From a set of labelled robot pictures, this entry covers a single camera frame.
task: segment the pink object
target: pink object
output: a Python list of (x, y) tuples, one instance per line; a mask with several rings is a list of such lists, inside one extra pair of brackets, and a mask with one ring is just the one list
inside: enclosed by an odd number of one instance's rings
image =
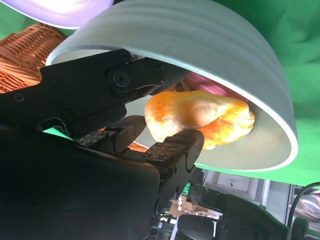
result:
[(239, 99), (246, 103), (248, 102), (248, 99), (236, 93), (235, 91), (229, 89), (228, 87), (194, 72), (189, 74), (189, 76), (186, 77), (184, 81), (191, 88), (196, 90), (222, 95), (229, 98)]

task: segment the wicker basket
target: wicker basket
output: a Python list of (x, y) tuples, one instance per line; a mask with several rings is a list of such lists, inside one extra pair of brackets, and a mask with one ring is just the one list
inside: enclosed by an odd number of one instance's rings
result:
[(144, 147), (144, 146), (141, 146), (140, 144), (137, 144), (135, 142), (131, 143), (128, 148), (130, 150), (134, 150), (134, 151), (137, 151), (137, 152), (146, 152), (148, 150), (148, 148)]
[(39, 68), (65, 38), (54, 27), (38, 23), (0, 40), (0, 93), (39, 83)]

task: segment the yellow food item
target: yellow food item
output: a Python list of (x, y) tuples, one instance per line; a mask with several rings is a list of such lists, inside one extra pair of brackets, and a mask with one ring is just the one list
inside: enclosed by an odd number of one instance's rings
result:
[(157, 142), (183, 129), (197, 129), (206, 150), (244, 137), (255, 122), (244, 101), (205, 91), (163, 91), (148, 100), (144, 113)]

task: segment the cardboard box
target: cardboard box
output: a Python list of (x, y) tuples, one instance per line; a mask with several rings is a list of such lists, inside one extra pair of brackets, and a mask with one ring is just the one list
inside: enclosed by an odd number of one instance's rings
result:
[(192, 204), (187, 201), (186, 196), (182, 196), (182, 208), (179, 211), (179, 200), (171, 200), (171, 208), (169, 210), (169, 214), (179, 217), (183, 214), (191, 214), (191, 215), (210, 215), (208, 213), (208, 209), (196, 204)]

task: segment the orange glazed pastry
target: orange glazed pastry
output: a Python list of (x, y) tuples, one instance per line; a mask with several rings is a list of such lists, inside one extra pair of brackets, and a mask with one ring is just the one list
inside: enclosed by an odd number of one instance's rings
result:
[(163, 91), (148, 100), (144, 113), (157, 142), (183, 129), (197, 129), (206, 150), (244, 137), (255, 122), (244, 101), (205, 91)]

